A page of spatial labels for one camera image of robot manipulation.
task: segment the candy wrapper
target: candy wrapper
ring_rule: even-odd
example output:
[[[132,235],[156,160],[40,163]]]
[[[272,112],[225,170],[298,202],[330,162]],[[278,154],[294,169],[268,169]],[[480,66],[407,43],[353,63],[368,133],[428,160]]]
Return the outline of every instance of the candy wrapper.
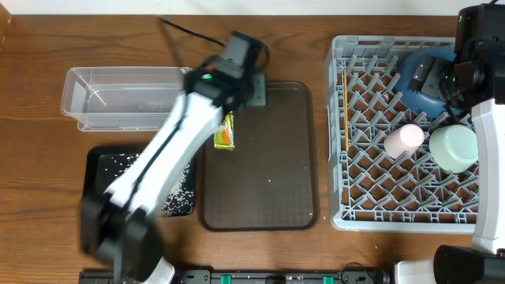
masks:
[[[235,148],[233,114],[227,114],[219,130],[214,133],[214,148],[226,150],[233,150]]]

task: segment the white wall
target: white wall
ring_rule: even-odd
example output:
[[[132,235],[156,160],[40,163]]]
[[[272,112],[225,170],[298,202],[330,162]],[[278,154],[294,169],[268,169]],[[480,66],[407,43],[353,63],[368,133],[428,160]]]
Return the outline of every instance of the white wall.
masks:
[[[476,0],[0,0],[12,14],[456,15]]]

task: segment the wooden table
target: wooden table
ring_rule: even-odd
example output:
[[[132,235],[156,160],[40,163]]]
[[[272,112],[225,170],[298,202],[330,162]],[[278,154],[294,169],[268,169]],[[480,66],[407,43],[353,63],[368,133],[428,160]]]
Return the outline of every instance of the wooden table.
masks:
[[[320,220],[306,232],[216,234],[196,214],[164,219],[167,258],[214,269],[339,270],[349,261],[383,267],[433,257],[470,236],[339,232],[329,222],[324,57],[337,35],[454,36],[455,17],[172,17],[228,38],[233,29],[271,47],[269,80],[312,92]],[[76,210],[86,154],[96,145],[149,141],[151,133],[82,133],[60,113],[66,72],[75,66],[174,65],[154,17],[15,16],[0,53],[0,282],[76,283],[97,267],[77,247]],[[219,50],[172,31],[189,66]]]

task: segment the clear plastic container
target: clear plastic container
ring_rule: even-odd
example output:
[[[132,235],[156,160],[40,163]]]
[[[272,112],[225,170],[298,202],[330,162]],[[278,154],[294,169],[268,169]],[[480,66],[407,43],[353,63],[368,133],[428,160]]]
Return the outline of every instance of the clear plastic container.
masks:
[[[66,75],[62,114],[77,119],[81,131],[156,131],[181,86],[177,67],[72,68]]]

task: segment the dish rack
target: dish rack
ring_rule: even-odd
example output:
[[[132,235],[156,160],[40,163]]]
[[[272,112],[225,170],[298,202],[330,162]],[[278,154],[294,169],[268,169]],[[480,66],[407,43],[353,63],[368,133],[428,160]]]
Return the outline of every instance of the dish rack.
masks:
[[[447,125],[447,113],[415,114],[395,92],[395,73],[414,51],[454,49],[453,38],[341,35],[325,59],[328,116],[328,186],[331,223],[338,230],[471,234],[478,211],[478,163],[460,174],[438,167],[429,135]],[[344,70],[348,80],[348,125],[344,118]],[[460,121],[473,128],[469,115]],[[414,123],[425,131],[417,152],[392,159],[387,134]],[[346,151],[345,127],[349,130]]]

